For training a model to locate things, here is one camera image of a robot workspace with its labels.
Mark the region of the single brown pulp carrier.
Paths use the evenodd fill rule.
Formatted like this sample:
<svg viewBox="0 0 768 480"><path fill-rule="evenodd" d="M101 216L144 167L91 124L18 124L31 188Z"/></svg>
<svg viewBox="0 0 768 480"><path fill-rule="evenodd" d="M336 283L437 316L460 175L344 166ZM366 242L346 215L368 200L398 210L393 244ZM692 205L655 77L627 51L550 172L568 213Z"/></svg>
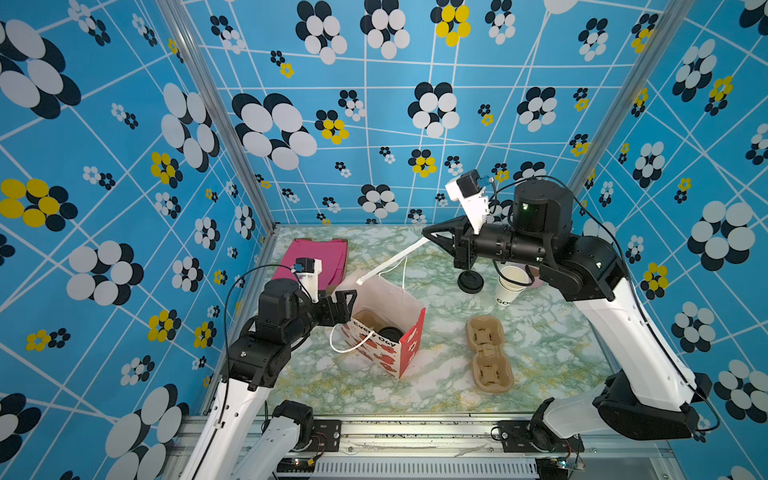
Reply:
<svg viewBox="0 0 768 480"><path fill-rule="evenodd" d="M379 332L387 327L384 318L375 311L364 309L353 315L353 318L364 325L367 329Z"/></svg>

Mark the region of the single white straw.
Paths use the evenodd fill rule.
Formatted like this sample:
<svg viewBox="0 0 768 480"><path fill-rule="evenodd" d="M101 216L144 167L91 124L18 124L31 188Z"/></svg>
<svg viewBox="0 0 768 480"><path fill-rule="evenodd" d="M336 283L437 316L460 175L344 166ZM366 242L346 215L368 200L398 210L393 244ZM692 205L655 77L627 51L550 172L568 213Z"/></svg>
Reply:
<svg viewBox="0 0 768 480"><path fill-rule="evenodd" d="M417 242L413 243L412 245L406 247L405 249L401 250L391 258L389 258L387 261L381 263L373 270L369 271L368 273L364 274L363 276L359 277L356 280L357 285L363 285L366 281L369 279L379 276L382 274L385 270L389 269L390 267L394 268L401 260L408 257L411 253L415 252L422 246L426 245L429 242L429 240L425 237L420 238Z"/></svg>

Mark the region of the red white paper gift bag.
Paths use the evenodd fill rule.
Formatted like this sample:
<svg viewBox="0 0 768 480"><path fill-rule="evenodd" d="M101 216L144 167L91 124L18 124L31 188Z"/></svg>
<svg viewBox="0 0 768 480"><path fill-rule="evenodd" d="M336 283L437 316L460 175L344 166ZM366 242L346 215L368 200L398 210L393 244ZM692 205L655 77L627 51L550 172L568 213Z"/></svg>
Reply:
<svg viewBox="0 0 768 480"><path fill-rule="evenodd" d="M400 379L418 353L426 307L406 290L376 275L363 283L364 272L353 271L339 285L355 290L350 320L329 337L338 354L359 353L389 375Z"/></svg>

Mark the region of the single black coffee lid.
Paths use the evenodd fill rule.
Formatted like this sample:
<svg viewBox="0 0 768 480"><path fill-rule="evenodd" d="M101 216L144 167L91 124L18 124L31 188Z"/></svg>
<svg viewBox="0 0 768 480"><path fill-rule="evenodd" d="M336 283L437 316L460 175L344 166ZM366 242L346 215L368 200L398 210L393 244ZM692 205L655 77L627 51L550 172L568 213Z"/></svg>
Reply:
<svg viewBox="0 0 768 480"><path fill-rule="evenodd" d="M389 326L379 330L378 335L391 342L399 343L404 335L404 332L397 327Z"/></svg>

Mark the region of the white paper cup stack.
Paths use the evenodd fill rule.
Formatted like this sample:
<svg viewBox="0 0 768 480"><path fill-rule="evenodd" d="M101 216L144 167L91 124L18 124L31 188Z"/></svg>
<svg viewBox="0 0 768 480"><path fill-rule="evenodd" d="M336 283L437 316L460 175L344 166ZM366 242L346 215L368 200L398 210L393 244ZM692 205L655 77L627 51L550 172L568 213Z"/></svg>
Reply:
<svg viewBox="0 0 768 480"><path fill-rule="evenodd" d="M495 293L496 303L502 307L509 306L533 283L533 277L524 268L514 265L500 267Z"/></svg>

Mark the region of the brown pulp cup carrier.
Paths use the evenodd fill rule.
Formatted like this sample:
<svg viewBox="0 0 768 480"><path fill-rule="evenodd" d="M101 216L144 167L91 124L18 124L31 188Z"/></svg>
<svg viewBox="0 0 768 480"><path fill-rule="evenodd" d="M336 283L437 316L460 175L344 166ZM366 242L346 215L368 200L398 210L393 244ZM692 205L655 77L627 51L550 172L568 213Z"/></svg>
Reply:
<svg viewBox="0 0 768 480"><path fill-rule="evenodd" d="M470 366L476 386L490 394L510 391L514 375L504 353L506 337L501 321L493 316L475 316L468 320L465 331L474 352Z"/></svg>

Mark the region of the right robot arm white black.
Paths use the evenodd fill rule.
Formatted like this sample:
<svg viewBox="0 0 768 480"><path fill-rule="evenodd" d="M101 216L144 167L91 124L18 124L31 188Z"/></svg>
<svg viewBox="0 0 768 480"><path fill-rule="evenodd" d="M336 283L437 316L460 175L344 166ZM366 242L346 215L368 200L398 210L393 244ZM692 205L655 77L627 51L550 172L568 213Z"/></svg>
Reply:
<svg viewBox="0 0 768 480"><path fill-rule="evenodd" d="M614 244L572 231L574 194L561 182L531 177L511 183L511 221L489 223L491 198L472 170L446 185L464 214L423 229L423 236L470 269L476 259L537 269L540 279L586 316L620 369L591 392L550 398L528 426L537 449L574 436L611 429L638 441L688 439L698 433L697 402L710 378L675 356L649 318Z"/></svg>

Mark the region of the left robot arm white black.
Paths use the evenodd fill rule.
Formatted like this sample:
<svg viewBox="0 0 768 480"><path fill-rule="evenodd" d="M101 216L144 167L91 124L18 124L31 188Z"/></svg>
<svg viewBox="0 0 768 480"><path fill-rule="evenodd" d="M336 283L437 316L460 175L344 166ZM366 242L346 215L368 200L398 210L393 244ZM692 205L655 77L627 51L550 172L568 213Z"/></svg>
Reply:
<svg viewBox="0 0 768 480"><path fill-rule="evenodd" d="M316 327L347 323L356 299L354 289L312 295L296 279L265 284L254 329L228 347L223 380L183 479L271 479L290 451L311 442L313 409L286 400L275 407L254 446L241 453L294 347Z"/></svg>

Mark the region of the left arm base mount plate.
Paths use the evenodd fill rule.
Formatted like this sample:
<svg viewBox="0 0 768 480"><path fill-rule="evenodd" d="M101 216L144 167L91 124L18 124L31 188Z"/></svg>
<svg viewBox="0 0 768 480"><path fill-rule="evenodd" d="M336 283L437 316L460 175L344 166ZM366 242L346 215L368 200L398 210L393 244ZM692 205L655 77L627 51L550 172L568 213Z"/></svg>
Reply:
<svg viewBox="0 0 768 480"><path fill-rule="evenodd" d="M340 420L319 419L304 422L299 427L298 443L292 452L338 452L341 433Z"/></svg>

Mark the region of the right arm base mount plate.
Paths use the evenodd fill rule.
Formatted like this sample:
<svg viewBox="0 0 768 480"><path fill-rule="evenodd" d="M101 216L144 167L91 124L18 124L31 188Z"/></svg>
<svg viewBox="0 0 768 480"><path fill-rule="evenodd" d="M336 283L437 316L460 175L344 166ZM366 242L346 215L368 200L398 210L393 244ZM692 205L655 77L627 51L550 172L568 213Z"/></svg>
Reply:
<svg viewBox="0 0 768 480"><path fill-rule="evenodd" d="M491 428L491 438L500 442L505 453L553 453L575 455L584 452L583 440L578 436L560 439L546 428L534 428L529 421L505 420Z"/></svg>

